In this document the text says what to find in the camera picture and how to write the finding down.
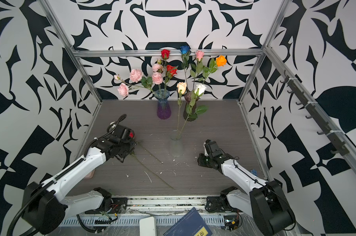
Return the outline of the clear glass vase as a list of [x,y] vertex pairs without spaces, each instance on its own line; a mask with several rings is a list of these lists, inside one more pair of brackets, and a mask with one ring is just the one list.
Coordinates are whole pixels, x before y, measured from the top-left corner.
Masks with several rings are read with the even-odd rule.
[[170,154],[173,157],[179,157],[184,154],[182,134],[179,130],[173,130],[170,133]]

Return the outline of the dark maroon glass vase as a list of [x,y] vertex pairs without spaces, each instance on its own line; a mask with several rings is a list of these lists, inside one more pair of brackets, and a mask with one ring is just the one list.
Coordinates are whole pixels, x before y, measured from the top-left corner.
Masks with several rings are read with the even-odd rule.
[[184,96],[184,99],[186,101],[186,105],[185,105],[183,117],[186,121],[192,122],[196,120],[198,117],[196,115],[196,107],[197,107],[197,101],[199,100],[199,97],[196,94],[192,94],[191,92],[188,92]]

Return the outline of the purple ribbed glass vase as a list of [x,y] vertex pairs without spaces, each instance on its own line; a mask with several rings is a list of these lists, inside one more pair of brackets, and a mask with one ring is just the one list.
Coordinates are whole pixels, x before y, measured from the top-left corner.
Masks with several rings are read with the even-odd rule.
[[155,92],[155,98],[157,99],[157,116],[162,120],[166,120],[171,116],[171,108],[168,102],[170,92],[166,89],[160,89]]

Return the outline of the pink peony flower stem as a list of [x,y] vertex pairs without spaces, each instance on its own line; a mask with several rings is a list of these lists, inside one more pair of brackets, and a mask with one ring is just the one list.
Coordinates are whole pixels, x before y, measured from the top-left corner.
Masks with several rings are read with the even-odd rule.
[[164,82],[164,66],[163,66],[163,60],[158,59],[157,62],[152,66],[152,90],[154,92],[154,95],[158,99],[163,98],[163,93],[162,93],[162,87],[161,84]]

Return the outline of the large red rose stem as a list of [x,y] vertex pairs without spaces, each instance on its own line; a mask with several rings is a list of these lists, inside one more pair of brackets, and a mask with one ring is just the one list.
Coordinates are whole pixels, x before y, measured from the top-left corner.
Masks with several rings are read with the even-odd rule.
[[177,67],[167,65],[166,66],[166,75],[165,75],[165,88],[167,88],[168,83],[170,80],[177,74]]

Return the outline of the small red rose stem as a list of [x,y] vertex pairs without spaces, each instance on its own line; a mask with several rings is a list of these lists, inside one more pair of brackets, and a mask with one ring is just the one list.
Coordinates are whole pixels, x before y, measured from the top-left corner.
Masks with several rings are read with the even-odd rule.
[[165,79],[164,79],[164,89],[167,90],[168,83],[171,80],[170,72],[168,70],[168,59],[170,57],[170,51],[168,49],[163,49],[161,51],[162,65],[165,70]]

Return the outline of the blue rose stem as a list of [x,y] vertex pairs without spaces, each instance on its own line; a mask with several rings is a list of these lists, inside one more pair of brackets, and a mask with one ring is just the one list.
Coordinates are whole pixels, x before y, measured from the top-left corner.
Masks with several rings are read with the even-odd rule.
[[189,68],[189,56],[191,54],[190,46],[183,45],[180,47],[181,59],[182,59],[182,68],[184,71],[185,82],[188,84],[187,81],[187,71]]

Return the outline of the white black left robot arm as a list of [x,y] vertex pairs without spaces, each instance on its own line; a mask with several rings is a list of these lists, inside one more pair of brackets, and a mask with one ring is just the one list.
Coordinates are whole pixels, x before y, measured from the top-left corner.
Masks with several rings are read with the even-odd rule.
[[100,187],[73,197],[67,194],[84,177],[110,158],[123,162],[135,146],[133,138],[119,141],[95,140],[87,153],[67,168],[40,184],[32,182],[25,188],[20,216],[36,232],[45,235],[71,216],[91,210],[110,211],[112,195]]

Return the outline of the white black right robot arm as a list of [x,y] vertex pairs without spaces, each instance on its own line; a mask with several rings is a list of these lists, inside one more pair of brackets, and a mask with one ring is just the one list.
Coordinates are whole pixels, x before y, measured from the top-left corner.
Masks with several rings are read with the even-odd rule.
[[198,165],[214,169],[237,184],[221,191],[218,197],[208,197],[206,211],[243,212],[253,218],[265,236],[295,228],[295,214],[278,182],[252,174],[238,163],[238,157],[225,153],[215,141],[206,140],[203,147]]

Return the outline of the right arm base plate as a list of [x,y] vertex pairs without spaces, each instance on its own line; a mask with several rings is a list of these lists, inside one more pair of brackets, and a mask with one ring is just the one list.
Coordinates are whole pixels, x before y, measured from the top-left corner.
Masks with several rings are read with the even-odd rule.
[[210,213],[214,212],[237,212],[236,208],[233,208],[230,206],[228,199],[227,199],[227,194],[229,194],[231,191],[237,190],[236,187],[231,186],[227,189],[224,189],[220,192],[219,196],[208,196],[206,198],[206,205],[205,205],[205,210]]

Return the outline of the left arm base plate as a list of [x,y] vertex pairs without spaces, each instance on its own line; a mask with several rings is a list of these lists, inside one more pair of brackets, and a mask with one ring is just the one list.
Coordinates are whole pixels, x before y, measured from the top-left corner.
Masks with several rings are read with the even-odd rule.
[[85,211],[85,214],[100,214],[107,212],[108,214],[122,213],[127,209],[128,198],[126,197],[112,197],[111,200],[104,199],[101,206],[97,209]]

